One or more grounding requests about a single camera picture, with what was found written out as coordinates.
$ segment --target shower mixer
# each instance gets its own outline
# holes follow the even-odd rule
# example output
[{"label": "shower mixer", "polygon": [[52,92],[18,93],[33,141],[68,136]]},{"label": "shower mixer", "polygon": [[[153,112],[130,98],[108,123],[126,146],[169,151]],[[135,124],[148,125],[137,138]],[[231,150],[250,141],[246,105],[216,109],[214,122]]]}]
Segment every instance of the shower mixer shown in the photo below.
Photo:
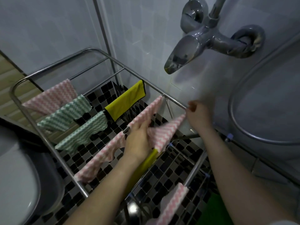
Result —
[{"label": "shower mixer", "polygon": [[231,38],[217,29],[219,13],[226,0],[216,0],[208,14],[205,0],[189,0],[183,7],[180,27],[186,35],[177,43],[164,69],[172,74],[205,49],[212,49],[236,58],[247,58],[260,48],[265,40],[264,30],[258,25],[240,28]]}]

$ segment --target green striped towel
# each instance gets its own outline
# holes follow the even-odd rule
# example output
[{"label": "green striped towel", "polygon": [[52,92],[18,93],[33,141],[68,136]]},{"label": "green striped towel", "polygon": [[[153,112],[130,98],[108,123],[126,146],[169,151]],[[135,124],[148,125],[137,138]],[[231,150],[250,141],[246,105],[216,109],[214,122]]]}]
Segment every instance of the green striped towel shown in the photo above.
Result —
[{"label": "green striped towel", "polygon": [[103,111],[97,113],[85,124],[58,143],[57,150],[66,150],[73,153],[81,144],[87,144],[91,135],[107,128],[107,119]]},{"label": "green striped towel", "polygon": [[92,109],[87,99],[80,95],[54,113],[45,117],[37,125],[48,130],[67,131],[73,119],[80,118]]}]

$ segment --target hand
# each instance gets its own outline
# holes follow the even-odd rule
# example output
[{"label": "hand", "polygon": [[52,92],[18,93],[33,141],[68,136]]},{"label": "hand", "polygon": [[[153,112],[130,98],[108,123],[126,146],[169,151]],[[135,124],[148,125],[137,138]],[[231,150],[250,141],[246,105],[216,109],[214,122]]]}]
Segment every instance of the hand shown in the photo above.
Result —
[{"label": "hand", "polygon": [[211,113],[206,105],[199,100],[189,101],[188,105],[189,108],[186,109],[187,119],[199,135],[213,128]]},{"label": "hand", "polygon": [[126,139],[124,156],[140,165],[149,155],[151,147],[148,142],[147,129],[151,120],[146,120],[142,124],[135,123],[131,128],[131,133]]}]

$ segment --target person's left hand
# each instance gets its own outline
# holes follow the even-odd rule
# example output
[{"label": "person's left hand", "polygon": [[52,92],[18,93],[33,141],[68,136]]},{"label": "person's left hand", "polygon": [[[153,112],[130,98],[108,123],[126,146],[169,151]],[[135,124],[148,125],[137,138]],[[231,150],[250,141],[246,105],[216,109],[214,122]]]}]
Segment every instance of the person's left hand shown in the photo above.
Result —
[{"label": "person's left hand", "polygon": [[126,139],[124,156],[127,159],[135,160],[137,165],[140,165],[151,151],[147,134],[150,122],[151,119],[144,121],[142,124],[135,123]]}]

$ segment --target person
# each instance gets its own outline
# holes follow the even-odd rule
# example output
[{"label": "person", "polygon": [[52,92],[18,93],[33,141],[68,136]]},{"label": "person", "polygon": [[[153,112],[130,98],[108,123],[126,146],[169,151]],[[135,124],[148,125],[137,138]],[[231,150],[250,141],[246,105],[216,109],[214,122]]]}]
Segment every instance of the person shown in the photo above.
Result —
[{"label": "person", "polygon": [[[201,136],[225,207],[235,225],[293,225],[295,219],[276,202],[238,161],[212,126],[211,113],[200,101],[186,110],[190,125]],[[113,224],[127,183],[150,152],[150,120],[135,124],[126,139],[123,157],[65,225]]]}]

